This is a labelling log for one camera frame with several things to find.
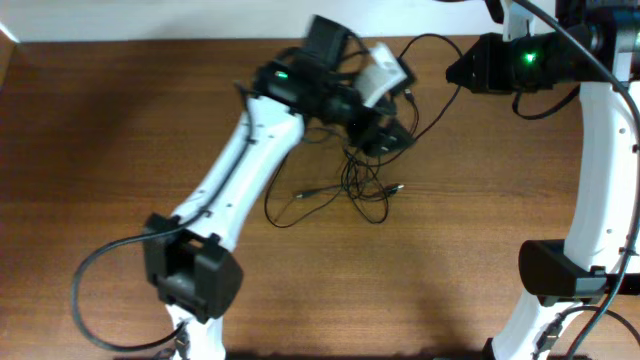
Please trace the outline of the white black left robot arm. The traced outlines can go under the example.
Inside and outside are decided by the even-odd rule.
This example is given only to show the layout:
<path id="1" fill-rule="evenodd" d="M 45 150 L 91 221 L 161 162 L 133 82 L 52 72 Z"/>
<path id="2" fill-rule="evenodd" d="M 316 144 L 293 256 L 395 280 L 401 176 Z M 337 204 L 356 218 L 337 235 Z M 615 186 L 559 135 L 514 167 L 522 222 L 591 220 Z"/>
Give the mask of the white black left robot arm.
<path id="1" fill-rule="evenodd" d="M 229 142 L 194 192 L 168 218 L 151 215 L 143 245 L 147 280 L 165 303 L 174 329 L 171 359 L 223 359 L 223 315 L 243 271 L 233 257 L 245 219 L 276 168 L 316 118 L 338 125 L 369 157 L 411 144 L 391 102 L 415 81 L 383 43 L 363 51 L 362 69 L 342 73 L 353 33 L 313 17 L 304 42 L 258 68 Z"/>

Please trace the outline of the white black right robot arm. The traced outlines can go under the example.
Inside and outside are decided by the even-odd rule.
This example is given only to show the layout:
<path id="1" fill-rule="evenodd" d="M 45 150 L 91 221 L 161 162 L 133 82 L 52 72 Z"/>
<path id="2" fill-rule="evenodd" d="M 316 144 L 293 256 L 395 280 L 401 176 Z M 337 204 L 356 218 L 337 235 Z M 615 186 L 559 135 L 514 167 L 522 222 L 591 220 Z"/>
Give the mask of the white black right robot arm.
<path id="1" fill-rule="evenodd" d="M 547 90 L 572 82 L 581 104 L 582 159 L 575 214 L 560 240 L 528 240 L 518 266 L 522 295 L 485 359 L 545 359 L 565 328 L 610 313 L 639 292 L 639 5 L 490 1 L 501 33 L 482 35 L 446 72 L 477 94 Z"/>

